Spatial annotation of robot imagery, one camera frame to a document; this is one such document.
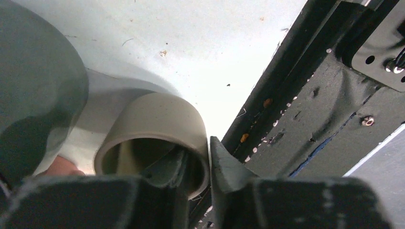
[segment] white surface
hole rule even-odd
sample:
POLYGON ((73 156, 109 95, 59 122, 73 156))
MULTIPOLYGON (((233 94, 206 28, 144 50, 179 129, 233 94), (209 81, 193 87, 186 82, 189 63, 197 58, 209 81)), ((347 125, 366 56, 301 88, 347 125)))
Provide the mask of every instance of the white surface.
MULTIPOLYGON (((127 84, 138 89, 142 85, 136 85, 137 80, 149 82, 192 103, 205 121, 207 134, 221 139, 306 0, 15 2, 54 25, 77 49, 85 66, 101 73, 92 72, 91 83, 98 81, 97 75, 106 81, 110 76, 128 79, 127 84)), ((91 87, 91 93, 97 93, 97 86, 91 87)), ((114 114, 127 102, 117 101, 119 87, 102 87, 116 100, 99 105, 114 114)), ((86 109, 90 107, 103 110, 89 101, 86 109)), ((80 122, 86 122, 84 117, 94 119, 84 115, 80 122)), ((113 121, 106 119, 100 139, 113 121)), ((67 141, 74 146, 69 150, 94 154, 102 142, 94 138, 78 126, 67 141)), ((85 158, 86 171, 92 170, 91 156, 85 158)))

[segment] debris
hole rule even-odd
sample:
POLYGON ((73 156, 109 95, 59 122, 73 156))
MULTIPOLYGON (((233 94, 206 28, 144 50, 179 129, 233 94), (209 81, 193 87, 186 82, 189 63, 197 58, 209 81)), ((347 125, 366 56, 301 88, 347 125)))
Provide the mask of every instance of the debris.
POLYGON ((243 134, 241 137, 241 143, 245 142, 247 137, 249 137, 249 134, 243 134))
POLYGON ((124 41, 124 43, 122 43, 122 46, 124 46, 124 44, 127 43, 127 42, 130 41, 130 40, 133 40, 133 38, 124 41))
POLYGON ((161 57, 166 56, 166 54, 167 54, 167 51, 166 51, 166 50, 160 51, 160 56, 161 56, 161 57))
POLYGON ((196 201, 196 200, 199 200, 199 199, 201 199, 202 197, 201 197, 201 195, 198 195, 198 196, 196 196, 195 198, 193 198, 193 199, 191 199, 192 201, 196 201))
POLYGON ((208 215, 208 212, 210 212, 213 209, 213 206, 209 207, 207 211, 204 213, 204 216, 206 217, 208 215))
POLYGON ((243 111, 244 111, 244 113, 243 113, 243 114, 238 115, 236 118, 239 118, 239 117, 243 116, 244 114, 246 114, 246 110, 245 110, 244 108, 243 108, 243 111))
POLYGON ((264 108, 268 108, 273 102, 273 99, 266 99, 265 102, 263 103, 264 108))

